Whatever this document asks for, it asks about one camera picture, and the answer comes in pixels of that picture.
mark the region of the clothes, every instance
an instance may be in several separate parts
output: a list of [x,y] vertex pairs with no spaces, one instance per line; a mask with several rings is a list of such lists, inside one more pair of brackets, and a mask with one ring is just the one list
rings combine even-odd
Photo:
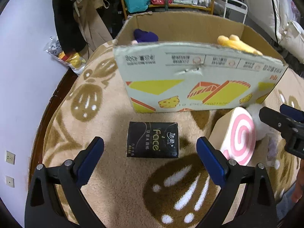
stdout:
[[62,50],[69,54],[80,52],[87,44],[73,16],[71,0],[53,0],[57,36]]
[[100,45],[111,41],[107,27],[97,13],[93,0],[79,0],[76,2],[79,11],[79,17],[74,13],[74,18],[78,22],[80,31],[88,42],[88,47],[95,51]]
[[124,13],[121,0],[111,0],[111,4],[113,5],[110,8],[112,13],[112,37],[115,38],[123,27]]
[[277,204],[277,219],[280,221],[286,214],[293,208],[295,203],[291,200],[292,193],[295,190],[295,183],[291,188],[282,196],[282,200]]
[[[77,6],[79,16],[73,8]],[[53,0],[57,36],[62,50],[68,54],[80,52],[87,61],[97,47],[112,37],[96,11],[106,6],[103,0]]]

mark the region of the black tissue package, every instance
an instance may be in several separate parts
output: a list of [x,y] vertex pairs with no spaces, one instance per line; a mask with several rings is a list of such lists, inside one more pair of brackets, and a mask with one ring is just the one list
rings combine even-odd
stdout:
[[176,122],[130,122],[127,157],[178,158]]

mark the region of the white wall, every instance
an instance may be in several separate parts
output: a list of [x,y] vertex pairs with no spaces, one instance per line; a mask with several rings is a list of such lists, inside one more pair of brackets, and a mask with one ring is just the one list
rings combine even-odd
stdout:
[[[66,72],[44,46],[56,35],[51,0],[10,0],[0,15],[0,197],[24,227],[28,169],[43,112]],[[5,162],[6,150],[16,154]],[[15,188],[5,184],[15,179]]]

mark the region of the cardboard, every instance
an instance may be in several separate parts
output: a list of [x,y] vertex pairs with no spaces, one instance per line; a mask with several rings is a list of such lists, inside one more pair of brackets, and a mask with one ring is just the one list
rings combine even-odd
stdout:
[[[133,31],[154,32],[156,43],[130,45]],[[235,34],[264,56],[222,47]],[[196,12],[133,16],[113,49],[136,112],[212,110],[261,103],[287,69],[281,55],[252,28]]]

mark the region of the purple plush toy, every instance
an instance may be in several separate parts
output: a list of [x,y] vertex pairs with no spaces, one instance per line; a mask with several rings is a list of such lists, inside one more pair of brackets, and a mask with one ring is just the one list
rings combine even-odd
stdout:
[[140,29],[134,30],[134,38],[138,43],[158,41],[158,36],[155,33],[142,31]]

